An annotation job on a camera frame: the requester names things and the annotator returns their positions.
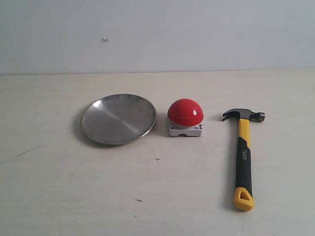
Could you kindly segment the yellow black claw hammer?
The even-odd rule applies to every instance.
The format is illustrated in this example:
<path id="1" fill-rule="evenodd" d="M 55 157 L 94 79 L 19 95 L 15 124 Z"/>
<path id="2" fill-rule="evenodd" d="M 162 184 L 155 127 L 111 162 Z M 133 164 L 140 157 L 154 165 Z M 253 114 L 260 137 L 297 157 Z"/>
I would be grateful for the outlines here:
<path id="1" fill-rule="evenodd" d="M 255 113 L 249 109 L 235 108 L 223 113 L 223 121 L 229 118 L 237 118 L 239 125 L 233 202 L 237 209 L 250 211 L 254 208 L 254 198 L 252 196 L 250 121 L 263 122 L 265 120 L 265 113 Z"/>

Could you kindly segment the red dome push button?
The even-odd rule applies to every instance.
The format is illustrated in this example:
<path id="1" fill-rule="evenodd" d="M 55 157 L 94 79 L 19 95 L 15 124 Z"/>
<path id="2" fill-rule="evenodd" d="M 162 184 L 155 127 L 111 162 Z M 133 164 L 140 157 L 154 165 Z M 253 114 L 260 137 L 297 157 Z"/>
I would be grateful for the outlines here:
<path id="1" fill-rule="evenodd" d="M 171 137 L 201 136 L 204 113 L 194 100 L 183 98 L 172 103 L 167 112 L 168 132 Z"/>

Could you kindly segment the round stainless steel plate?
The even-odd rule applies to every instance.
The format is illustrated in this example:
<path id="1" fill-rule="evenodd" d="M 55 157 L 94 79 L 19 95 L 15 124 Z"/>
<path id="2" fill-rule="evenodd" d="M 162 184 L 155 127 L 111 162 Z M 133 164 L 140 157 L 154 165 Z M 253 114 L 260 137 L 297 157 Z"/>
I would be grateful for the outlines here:
<path id="1" fill-rule="evenodd" d="M 109 146 L 124 145 L 148 134 L 157 121 L 154 105 L 136 94 L 112 94 L 89 105 L 81 129 L 90 140 Z"/>

